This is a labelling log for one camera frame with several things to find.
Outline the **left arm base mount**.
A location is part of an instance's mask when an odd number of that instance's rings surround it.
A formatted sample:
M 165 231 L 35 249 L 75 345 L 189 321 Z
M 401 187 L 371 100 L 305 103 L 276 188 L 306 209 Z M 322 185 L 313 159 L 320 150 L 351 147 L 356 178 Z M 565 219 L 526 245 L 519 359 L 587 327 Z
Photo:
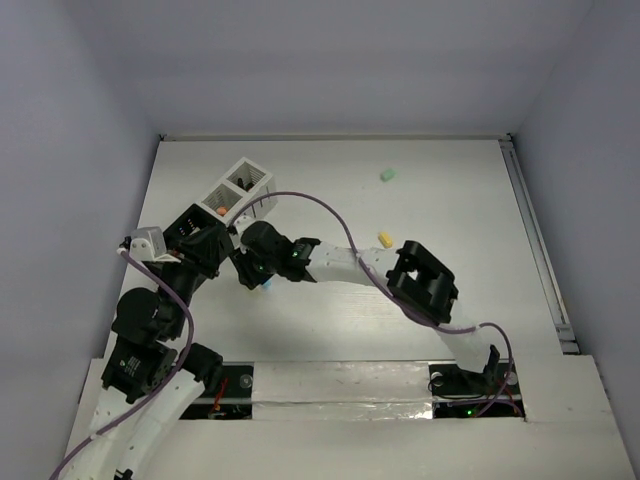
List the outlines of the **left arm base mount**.
M 181 420 L 250 420 L 253 377 L 253 363 L 225 364 L 217 389 L 197 398 L 187 407 Z

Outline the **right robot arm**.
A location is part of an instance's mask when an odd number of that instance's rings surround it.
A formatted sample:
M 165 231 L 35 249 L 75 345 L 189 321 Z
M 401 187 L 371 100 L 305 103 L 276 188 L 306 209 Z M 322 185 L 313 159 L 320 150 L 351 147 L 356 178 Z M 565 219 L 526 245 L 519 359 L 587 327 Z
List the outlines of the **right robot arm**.
M 412 321 L 436 331 L 460 369 L 462 384 L 482 392 L 497 378 L 499 353 L 479 327 L 457 319 L 454 274 L 425 247 L 353 250 L 316 238 L 290 240 L 264 220 L 241 216 L 230 228 L 231 255 L 242 285 L 274 276 L 290 282 L 341 282 L 379 288 Z

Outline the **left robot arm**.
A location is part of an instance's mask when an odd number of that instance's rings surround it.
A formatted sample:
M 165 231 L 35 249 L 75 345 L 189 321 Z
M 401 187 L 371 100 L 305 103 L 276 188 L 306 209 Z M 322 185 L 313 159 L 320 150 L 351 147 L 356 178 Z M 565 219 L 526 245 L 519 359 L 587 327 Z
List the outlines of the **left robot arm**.
M 232 248 L 217 221 L 139 228 L 125 238 L 119 255 L 157 288 L 134 288 L 118 301 L 111 326 L 116 342 L 88 434 L 52 478 L 144 478 L 189 404 L 219 388 L 222 357 L 194 342 L 189 304 Z

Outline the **yellow highlighter cap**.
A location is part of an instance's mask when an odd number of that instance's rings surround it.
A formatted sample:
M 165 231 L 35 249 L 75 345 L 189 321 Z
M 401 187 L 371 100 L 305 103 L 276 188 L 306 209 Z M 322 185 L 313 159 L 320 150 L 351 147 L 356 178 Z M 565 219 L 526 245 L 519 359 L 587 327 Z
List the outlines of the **yellow highlighter cap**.
M 385 249 L 390 249 L 394 245 L 392 237 L 387 232 L 380 232 L 378 241 Z

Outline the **green highlighter cap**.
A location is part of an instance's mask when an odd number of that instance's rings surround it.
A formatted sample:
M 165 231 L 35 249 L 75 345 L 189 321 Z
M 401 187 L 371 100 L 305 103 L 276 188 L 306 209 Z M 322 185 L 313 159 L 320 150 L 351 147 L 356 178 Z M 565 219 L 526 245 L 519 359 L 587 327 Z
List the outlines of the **green highlighter cap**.
M 380 180 L 382 182 L 388 182 L 395 177 L 396 177 L 396 171 L 392 168 L 386 169 L 380 174 Z

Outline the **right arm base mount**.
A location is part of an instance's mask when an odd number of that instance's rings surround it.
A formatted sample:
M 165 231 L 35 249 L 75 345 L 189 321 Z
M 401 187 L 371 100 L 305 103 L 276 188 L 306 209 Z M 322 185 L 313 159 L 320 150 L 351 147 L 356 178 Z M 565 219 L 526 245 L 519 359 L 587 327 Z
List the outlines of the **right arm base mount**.
M 473 383 L 453 363 L 436 363 L 429 366 L 428 391 L 432 395 L 435 419 L 469 419 L 487 405 L 490 407 L 481 418 L 524 418 L 525 408 L 516 367 L 507 372 L 508 364 L 501 361 L 497 368 L 497 380 L 487 386 Z

